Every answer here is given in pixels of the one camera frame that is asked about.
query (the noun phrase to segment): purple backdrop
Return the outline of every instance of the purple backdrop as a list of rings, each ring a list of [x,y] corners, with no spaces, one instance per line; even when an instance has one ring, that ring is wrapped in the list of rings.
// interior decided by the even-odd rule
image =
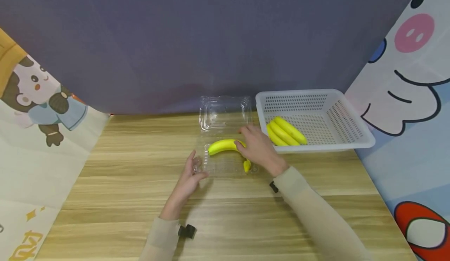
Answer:
[[[345,91],[409,0],[0,0],[0,27],[106,113]]]

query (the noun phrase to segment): elephant eye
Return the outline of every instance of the elephant eye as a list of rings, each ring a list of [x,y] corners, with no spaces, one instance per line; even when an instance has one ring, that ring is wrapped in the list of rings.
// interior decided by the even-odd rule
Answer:
[[[424,0],[411,0],[411,8],[416,9],[423,3],[423,1]]]

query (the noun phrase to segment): banana bunch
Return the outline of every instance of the banana bunch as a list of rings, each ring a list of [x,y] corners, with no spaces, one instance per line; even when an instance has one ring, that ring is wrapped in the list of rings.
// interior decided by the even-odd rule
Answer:
[[[267,125],[267,134],[277,146],[307,145],[306,137],[292,124],[277,116]]]
[[[236,141],[236,139],[224,139],[224,140],[219,140],[217,142],[212,143],[209,148],[208,148],[208,153],[210,156],[213,156],[219,152],[224,152],[224,151],[238,151],[236,144],[234,143]],[[244,171],[245,173],[248,173],[250,171],[250,168],[252,166],[252,163],[248,160],[245,159],[244,163]]]

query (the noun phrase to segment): cartoon poster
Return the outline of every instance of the cartoon poster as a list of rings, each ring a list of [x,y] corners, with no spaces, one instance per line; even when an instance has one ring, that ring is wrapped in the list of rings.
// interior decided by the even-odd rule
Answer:
[[[108,119],[0,30],[0,260],[33,260]]]
[[[357,151],[419,260],[450,260],[450,0],[411,0],[346,92],[376,138]]]

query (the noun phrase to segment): person's right hand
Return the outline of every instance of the person's right hand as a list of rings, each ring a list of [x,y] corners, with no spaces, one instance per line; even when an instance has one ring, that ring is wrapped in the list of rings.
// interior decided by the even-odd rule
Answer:
[[[253,163],[264,167],[273,177],[281,175],[289,168],[288,164],[273,148],[272,142],[260,128],[252,124],[241,127],[239,132],[245,137],[244,147],[235,141],[237,150]]]

